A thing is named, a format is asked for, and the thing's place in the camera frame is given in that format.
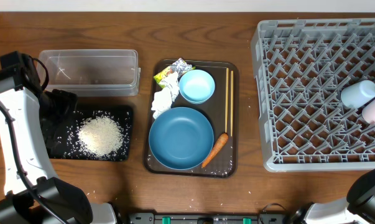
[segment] carrot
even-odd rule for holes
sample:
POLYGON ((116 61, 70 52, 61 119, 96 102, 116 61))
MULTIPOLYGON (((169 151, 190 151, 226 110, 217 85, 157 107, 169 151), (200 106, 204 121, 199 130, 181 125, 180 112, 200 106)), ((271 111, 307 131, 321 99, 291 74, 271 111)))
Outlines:
POLYGON ((220 152, 220 149, 222 149, 222 147, 225 146, 228 139, 229 136, 226 133, 220 135, 215 145, 213 146, 210 155, 202 163, 202 168, 206 167, 206 165, 208 165, 208 163, 211 162, 211 160, 217 155, 217 153, 220 152))

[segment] brown tray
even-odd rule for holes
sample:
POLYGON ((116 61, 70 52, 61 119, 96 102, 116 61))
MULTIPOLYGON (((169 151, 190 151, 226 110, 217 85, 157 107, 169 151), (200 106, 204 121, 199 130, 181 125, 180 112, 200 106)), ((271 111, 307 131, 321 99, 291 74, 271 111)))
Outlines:
MULTIPOLYGON (((168 67, 175 60, 162 60, 156 68, 154 75, 168 67)), ((200 105, 194 105, 187 102, 180 94, 172 104, 173 108, 176 107, 189 107, 193 108, 208 118, 210 121, 213 132, 215 135, 215 141, 218 137, 225 132, 225 112, 226 112, 226 69, 229 68, 229 88, 228 88, 228 124, 227 133, 229 140, 222 150, 216 155, 215 158, 205 167, 201 168, 201 165, 196 166, 189 170, 173 170, 163 166, 160 162, 155 159, 152 155, 149 146, 149 131, 147 132, 146 145, 144 150, 143 164, 146 169, 156 174, 173 174, 173 175, 190 175, 200 177, 217 177, 226 178, 234 174, 237 169, 237 142, 238 142, 238 81, 239 75, 237 68, 227 62, 199 62, 193 60, 186 60, 187 63, 196 67, 196 69, 204 70, 212 75, 215 80, 215 92, 212 97, 206 102, 200 105), (231 71, 233 71, 233 136, 231 136, 231 71)), ((154 93, 160 91, 161 88, 154 81, 152 82, 152 93, 150 100, 151 103, 154 99, 154 93)), ((151 128, 154 119, 152 118, 153 111, 149 112, 149 129, 151 128)))

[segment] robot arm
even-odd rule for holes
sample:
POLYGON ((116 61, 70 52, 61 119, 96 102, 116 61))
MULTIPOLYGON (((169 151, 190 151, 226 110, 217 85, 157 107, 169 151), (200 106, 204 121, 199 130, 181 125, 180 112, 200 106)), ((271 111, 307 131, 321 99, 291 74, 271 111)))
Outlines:
MULTIPOLYGON (((39 103, 37 97, 28 89, 14 89, 0 93, 0 105, 14 119, 21 165, 30 185, 37 185, 37 179, 57 177, 46 151, 39 124, 39 103)), ((11 137, 4 115, 0 112, 0 137, 5 160, 6 181, 5 195, 9 192, 18 194, 26 190, 14 162, 11 137)))
POLYGON ((375 169, 361 176, 346 198, 313 204, 304 221, 306 224, 375 223, 375 169))
POLYGON ((6 198, 0 201, 0 223, 116 223, 110 204, 90 204, 82 190, 57 178, 40 119, 61 122, 74 111, 76 95, 44 92, 49 80, 40 86, 33 60, 19 52, 1 57, 0 137, 6 198), (34 200, 40 206, 30 208, 34 200))

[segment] dish rack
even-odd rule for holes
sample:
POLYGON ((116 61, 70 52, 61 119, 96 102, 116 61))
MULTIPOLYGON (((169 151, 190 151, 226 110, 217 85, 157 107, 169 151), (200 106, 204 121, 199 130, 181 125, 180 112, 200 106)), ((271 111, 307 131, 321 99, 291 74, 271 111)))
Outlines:
POLYGON ((261 21, 251 50, 268 171, 375 168, 375 125, 340 101, 375 83, 375 19, 261 21))

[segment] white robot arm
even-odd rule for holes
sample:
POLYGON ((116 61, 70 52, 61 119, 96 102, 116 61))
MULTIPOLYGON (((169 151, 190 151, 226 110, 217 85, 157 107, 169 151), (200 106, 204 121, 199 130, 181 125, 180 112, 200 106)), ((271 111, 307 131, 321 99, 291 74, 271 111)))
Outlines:
POLYGON ((0 223, 117 223, 110 204, 89 203, 80 189, 58 179, 47 154, 40 116, 59 121, 72 113, 76 96, 58 90, 44 92, 33 60, 18 52, 1 57, 0 138, 6 198, 0 201, 0 223), (34 200, 41 207, 30 209, 34 200))
POLYGON ((330 203, 315 203, 306 213, 305 221, 307 224, 369 224, 359 215, 349 212, 348 205, 346 197, 330 203))

